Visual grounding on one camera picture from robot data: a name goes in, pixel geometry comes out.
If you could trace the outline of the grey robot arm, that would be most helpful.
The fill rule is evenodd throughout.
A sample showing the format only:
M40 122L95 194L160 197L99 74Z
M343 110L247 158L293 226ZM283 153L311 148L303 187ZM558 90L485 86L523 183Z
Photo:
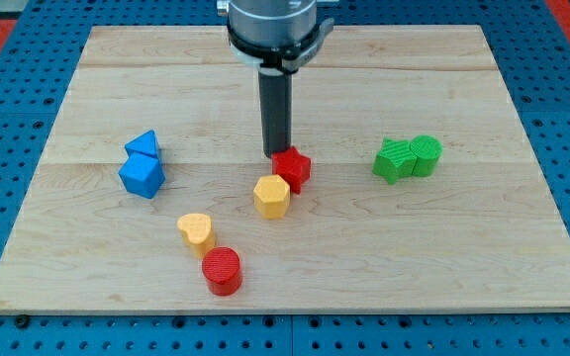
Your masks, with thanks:
M298 72L334 27L334 19L318 18L317 0L217 0L216 8L234 56L268 76Z

